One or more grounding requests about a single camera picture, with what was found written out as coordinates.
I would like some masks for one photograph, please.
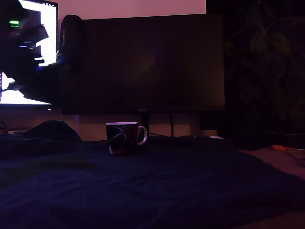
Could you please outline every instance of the mug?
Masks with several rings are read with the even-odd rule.
[[[139,131],[144,131],[144,139],[138,142]],[[139,123],[106,123],[107,143],[112,156],[137,154],[137,146],[147,140],[147,130]]]

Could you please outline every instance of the monitor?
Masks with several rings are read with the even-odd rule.
[[[22,7],[26,9],[29,21],[24,26],[44,25],[48,38],[36,43],[32,51],[37,53],[35,60],[40,61],[40,67],[48,66],[56,62],[56,52],[58,45],[58,4],[43,0],[19,0]],[[14,82],[13,78],[8,78],[5,73],[0,73],[0,89],[4,90],[9,83]],[[48,103],[27,99],[20,91],[4,91],[0,93],[0,107],[3,104],[18,105],[49,105]]]
[[[224,108],[222,15],[94,19],[83,25],[84,67],[64,76],[63,114]]]

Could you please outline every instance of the monitor screen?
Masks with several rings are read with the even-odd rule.
[[[37,65],[48,66],[56,62],[57,38],[58,38],[58,4],[42,0],[19,0],[22,7],[26,9],[29,21],[23,27],[30,28],[33,25],[44,25],[48,38],[36,43],[32,51],[38,56],[37,61],[42,61]],[[5,73],[0,73],[0,88],[5,90],[9,83],[14,82],[13,78],[8,78]],[[0,104],[41,104],[48,103],[26,99],[20,91],[4,91],[0,93]]]
[[[224,108],[223,18],[83,20],[84,67],[66,75],[63,114]],[[69,37],[75,37],[66,31]]]

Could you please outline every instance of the fabric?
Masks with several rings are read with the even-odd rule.
[[[0,137],[1,229],[226,228],[305,210],[305,182],[219,139],[105,144]]]

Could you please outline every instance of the wall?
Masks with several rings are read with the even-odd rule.
[[[67,14],[82,19],[206,13],[205,0],[53,0],[60,22]]]

